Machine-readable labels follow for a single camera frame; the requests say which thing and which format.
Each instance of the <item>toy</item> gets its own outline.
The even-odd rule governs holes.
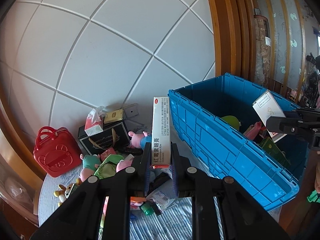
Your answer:
[[[255,124],[250,125],[243,135],[253,141],[261,129],[261,124],[261,122],[256,122]]]
[[[130,148],[141,148],[142,150],[144,150],[146,143],[151,143],[152,141],[151,133],[143,132],[135,134],[134,132],[130,131],[128,135],[132,137],[130,141]]]
[[[63,186],[62,184],[59,184],[59,189],[60,190],[55,190],[55,192],[53,193],[53,195],[55,197],[59,198],[59,202],[58,202],[58,207],[62,205],[63,202],[66,201],[66,199],[69,197],[70,195],[70,190],[72,188],[72,186],[76,184],[78,186],[80,186],[82,184],[82,181],[80,178],[76,179],[76,183],[71,183],[70,185],[68,185],[67,187]]]
[[[128,156],[125,160],[119,161],[117,164],[116,172],[119,172],[129,166],[131,166],[133,160],[133,156]],[[135,209],[134,206],[141,206],[146,199],[144,197],[130,197],[130,205],[131,209]]]
[[[89,178],[91,175],[93,175],[99,165],[101,164],[100,161],[100,155],[80,155],[80,159],[83,163],[83,169],[80,173],[80,179],[81,181],[85,181],[87,178]]]
[[[233,115],[227,115],[221,118],[223,121],[225,121],[226,123],[230,124],[231,127],[233,127],[234,129],[236,129],[237,131],[239,131],[240,129],[240,122],[239,120],[233,116]]]
[[[110,154],[94,173],[99,179],[112,177],[116,174],[117,164],[123,160],[122,155]]]

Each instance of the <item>red handle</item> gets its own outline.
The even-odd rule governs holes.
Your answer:
[[[54,129],[54,128],[50,127],[50,126],[44,126],[44,127],[41,127],[41,128],[40,128],[40,130],[39,130],[39,132],[38,132],[38,135],[39,135],[43,130],[49,130],[49,131],[51,131],[51,132],[53,132],[53,133],[55,133],[55,132],[57,131],[56,129]]]
[[[38,136],[36,138],[36,149],[37,149],[37,151],[40,149],[40,143],[43,140],[43,139],[41,139],[42,135],[48,135],[49,137],[51,137],[52,140],[54,140],[57,137],[57,134],[55,132],[41,132],[41,133],[38,133]]]

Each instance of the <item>pink package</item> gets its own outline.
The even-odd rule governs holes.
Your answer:
[[[256,122],[254,125],[250,125],[249,128],[243,133],[249,140],[254,140],[261,129],[261,122]]]
[[[103,106],[100,106],[97,109],[92,109],[88,114],[84,127],[84,131],[88,136],[92,136],[103,131],[102,120],[100,118],[102,109]]]
[[[103,162],[110,154],[116,154],[116,151],[112,147],[100,154],[101,162]]]

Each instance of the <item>red bag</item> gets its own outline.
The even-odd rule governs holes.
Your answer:
[[[67,128],[55,130],[44,126],[39,130],[33,157],[51,177],[56,178],[81,164],[80,154],[81,150]]]

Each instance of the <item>peppa pig plush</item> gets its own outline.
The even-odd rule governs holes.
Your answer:
[[[131,166],[133,158],[134,157],[130,154],[127,158],[121,160],[117,165],[116,172]],[[136,210],[135,206],[141,206],[144,201],[146,201],[144,197],[130,197],[131,210]]]
[[[132,137],[130,141],[131,148],[141,148],[142,150],[144,150],[146,143],[147,142],[151,143],[152,141],[151,133],[143,132],[143,133],[135,134],[134,132],[130,131],[128,135]]]
[[[81,181],[85,181],[91,175],[93,175],[101,164],[100,155],[80,155],[80,159],[83,163],[83,169],[80,173]]]

